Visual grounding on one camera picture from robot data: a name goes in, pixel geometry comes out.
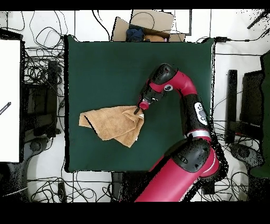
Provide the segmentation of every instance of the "table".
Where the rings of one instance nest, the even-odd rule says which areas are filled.
[[[183,139],[176,92],[145,112],[138,141],[131,148],[115,140],[100,140],[92,129],[79,126],[79,115],[136,105],[147,78],[164,62],[191,77],[210,111],[213,42],[77,42],[65,36],[65,170],[149,170],[171,145]]]

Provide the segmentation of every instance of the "logo on robot arm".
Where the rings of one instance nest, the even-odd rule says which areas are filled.
[[[203,124],[207,125],[207,120],[206,120],[206,113],[204,112],[204,109],[201,105],[200,102],[197,102],[194,104],[194,108],[198,117],[198,120]]]
[[[168,85],[165,85],[164,86],[164,90],[165,91],[172,91],[173,90],[173,87],[172,87],[172,85],[168,84]]]

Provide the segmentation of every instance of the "towel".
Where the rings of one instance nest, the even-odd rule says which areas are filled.
[[[166,42],[167,41],[164,38],[157,35],[145,35],[144,39],[150,40],[150,42]]]
[[[79,126],[91,128],[92,125],[102,140],[114,138],[130,148],[137,140],[144,122],[142,110],[135,115],[136,109],[137,106],[119,106],[84,112],[80,114]]]

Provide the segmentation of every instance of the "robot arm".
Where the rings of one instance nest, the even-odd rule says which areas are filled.
[[[148,109],[164,91],[180,95],[182,132],[185,140],[172,146],[152,169],[159,171],[135,202],[179,201],[198,178],[208,178],[219,170],[212,149],[208,121],[192,80],[164,63],[153,72],[143,87],[138,107]]]

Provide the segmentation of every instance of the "white screen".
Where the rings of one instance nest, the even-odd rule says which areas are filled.
[[[20,41],[0,40],[0,162],[19,162]]]

